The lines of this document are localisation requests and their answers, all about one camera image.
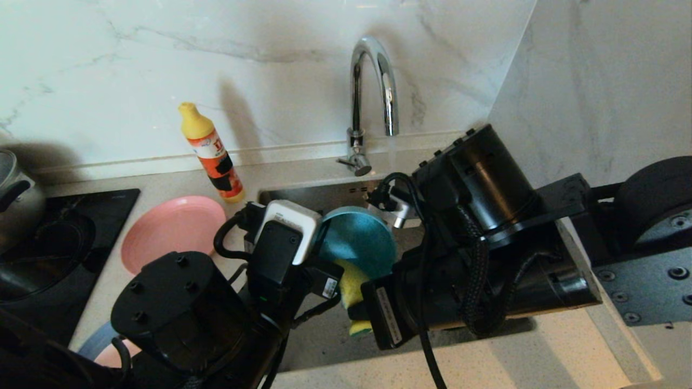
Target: white quartz countertop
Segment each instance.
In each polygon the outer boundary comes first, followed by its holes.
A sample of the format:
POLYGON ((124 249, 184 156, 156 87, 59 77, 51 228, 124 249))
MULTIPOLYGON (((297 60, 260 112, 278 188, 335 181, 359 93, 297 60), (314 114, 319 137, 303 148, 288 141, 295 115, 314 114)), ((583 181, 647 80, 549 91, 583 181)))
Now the white quartz countertop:
MULTIPOLYGON (((398 153, 398 170, 412 172, 431 152, 398 153)), ((386 154, 372 155, 375 173, 361 178, 383 177, 391 172, 390 159, 386 154)), ((240 166, 237 171, 247 200, 255 200, 259 190, 268 188, 360 181, 332 159, 240 166)), ((216 199, 227 216, 242 207, 225 204, 201 170, 63 184, 49 187, 48 194, 54 197, 128 188, 142 192, 91 294, 70 343, 72 350, 78 350, 109 320, 116 298, 133 278, 120 261, 120 248, 125 234, 141 215, 164 201, 186 195, 216 199)), ((226 244, 242 249, 241 234, 229 235, 226 244)), ((215 262, 226 276, 240 263, 219 257, 215 262)), ((657 369, 609 303, 533 320, 535 328, 529 332, 436 348, 448 387, 600 389, 659 379, 657 369)), ((423 353, 418 351, 285 372, 278 375, 274 387, 382 389, 434 385, 423 353)))

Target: white marble wall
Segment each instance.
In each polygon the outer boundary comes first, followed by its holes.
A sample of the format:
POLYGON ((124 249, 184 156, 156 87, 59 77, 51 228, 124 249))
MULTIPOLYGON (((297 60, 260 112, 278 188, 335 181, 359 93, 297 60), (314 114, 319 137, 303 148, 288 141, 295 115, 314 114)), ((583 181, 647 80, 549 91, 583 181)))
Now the white marble wall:
MULTIPOLYGON (((349 61, 388 50, 402 134, 485 121, 535 0, 0 0, 0 145, 33 168, 188 154, 197 102, 230 150, 345 140, 349 61)), ((373 73, 366 128, 382 136, 373 73)))
POLYGON ((544 185, 692 153, 692 1, 538 0, 490 121, 544 185))

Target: pot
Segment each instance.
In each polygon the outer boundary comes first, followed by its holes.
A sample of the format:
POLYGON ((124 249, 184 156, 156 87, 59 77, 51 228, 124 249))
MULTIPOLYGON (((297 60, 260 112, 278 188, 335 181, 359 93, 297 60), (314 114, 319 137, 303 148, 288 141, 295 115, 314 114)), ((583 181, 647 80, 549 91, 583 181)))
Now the pot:
POLYGON ((0 254, 31 234, 45 210, 43 188, 19 166, 14 153, 0 150, 0 254))

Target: kitchen sink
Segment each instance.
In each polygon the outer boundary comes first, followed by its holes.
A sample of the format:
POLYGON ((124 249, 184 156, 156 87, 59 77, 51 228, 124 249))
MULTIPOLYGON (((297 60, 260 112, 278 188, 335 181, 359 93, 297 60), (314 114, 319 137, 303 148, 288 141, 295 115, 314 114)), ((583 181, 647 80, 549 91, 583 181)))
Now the kitchen sink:
MULTIPOLYGON (((259 192, 258 202, 266 205, 272 200, 286 199, 326 214, 341 206, 367 207, 365 194, 375 189, 378 183, 379 180, 370 180, 305 188, 263 190, 259 192)), ((422 227, 395 228, 393 233, 397 242, 398 257, 401 257, 404 251, 418 246, 423 238, 422 227)), ((299 313, 322 301, 324 301, 322 298, 309 295, 299 313)), ((334 307, 302 324, 291 332, 280 371, 316 368, 421 349, 420 342, 414 338, 398 349, 380 351, 372 334, 352 338, 348 334, 349 326, 348 315, 341 306, 334 307)), ((533 326, 531 319, 508 320, 497 336, 530 331, 533 326)), ((465 328, 430 333, 430 342, 433 347, 474 340, 475 337, 465 328)))

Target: chrome faucet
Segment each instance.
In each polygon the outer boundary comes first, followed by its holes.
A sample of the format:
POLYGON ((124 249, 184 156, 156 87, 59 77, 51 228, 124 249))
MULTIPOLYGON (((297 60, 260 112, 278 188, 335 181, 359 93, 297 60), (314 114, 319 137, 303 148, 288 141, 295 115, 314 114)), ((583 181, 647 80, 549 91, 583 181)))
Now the chrome faucet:
POLYGON ((395 136, 399 133, 399 109, 397 108, 397 85, 387 52, 380 42, 370 36, 361 38, 353 49, 351 56, 351 128, 346 131, 348 138, 348 160, 337 162, 347 165, 357 177, 367 174, 372 166, 365 156, 364 135, 361 128, 361 70, 363 60, 368 56, 377 72, 377 82, 382 93, 384 105, 385 135, 395 136))

